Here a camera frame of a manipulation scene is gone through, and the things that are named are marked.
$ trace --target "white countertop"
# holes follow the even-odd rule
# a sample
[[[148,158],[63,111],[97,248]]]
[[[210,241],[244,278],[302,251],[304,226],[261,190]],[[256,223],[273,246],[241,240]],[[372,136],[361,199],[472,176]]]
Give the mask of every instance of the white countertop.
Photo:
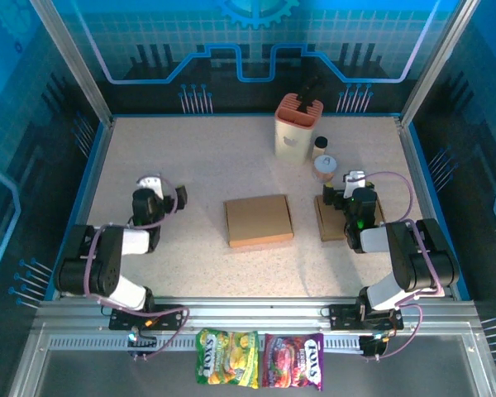
[[[315,135],[329,140],[337,188],[349,170],[410,178],[392,117],[323,117]],[[188,206],[165,222],[156,251],[122,259],[122,274],[156,296],[356,296],[391,271],[387,253],[320,241],[313,199],[322,186],[310,163],[275,158],[272,116],[118,118],[88,223],[125,224],[136,180],[152,172],[188,190]],[[400,218],[406,185],[389,176],[372,182],[387,221]],[[267,194],[288,195],[294,239],[230,248],[222,203]],[[411,218],[421,217],[416,202]]]

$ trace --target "red candy bag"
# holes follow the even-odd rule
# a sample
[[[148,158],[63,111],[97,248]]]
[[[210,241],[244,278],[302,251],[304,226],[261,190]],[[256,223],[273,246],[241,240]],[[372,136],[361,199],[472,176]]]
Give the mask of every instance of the red candy bag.
[[[301,337],[266,335],[263,387],[322,390],[323,334]]]

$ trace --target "yellow candy bag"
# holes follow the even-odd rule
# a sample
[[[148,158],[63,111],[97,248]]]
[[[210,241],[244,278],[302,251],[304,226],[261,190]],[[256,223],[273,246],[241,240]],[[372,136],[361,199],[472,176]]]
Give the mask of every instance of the yellow candy bag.
[[[204,328],[197,335],[197,382],[257,389],[257,332],[226,332]]]

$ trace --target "gear graphic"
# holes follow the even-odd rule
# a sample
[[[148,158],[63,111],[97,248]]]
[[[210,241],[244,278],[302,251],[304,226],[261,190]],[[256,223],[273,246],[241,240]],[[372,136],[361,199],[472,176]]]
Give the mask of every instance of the gear graphic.
[[[28,0],[0,0],[0,22],[13,37],[25,35],[31,28]]]
[[[231,23],[259,29],[270,27],[271,22],[280,23],[283,16],[290,17],[291,8],[298,6],[299,0],[217,0],[217,5]]]

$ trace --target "cardboard box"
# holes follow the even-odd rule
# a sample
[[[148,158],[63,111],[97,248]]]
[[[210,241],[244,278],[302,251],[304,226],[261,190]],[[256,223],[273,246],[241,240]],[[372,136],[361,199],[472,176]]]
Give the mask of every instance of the cardboard box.
[[[346,238],[344,234],[346,217],[344,217],[343,211],[336,211],[332,205],[325,205],[321,195],[314,198],[314,209],[316,211],[317,225],[320,229],[320,238],[323,242],[344,240]],[[380,200],[377,200],[374,219],[376,224],[384,222],[384,212],[382,211]]]
[[[283,242],[294,237],[284,194],[241,198],[224,203],[231,247]]]

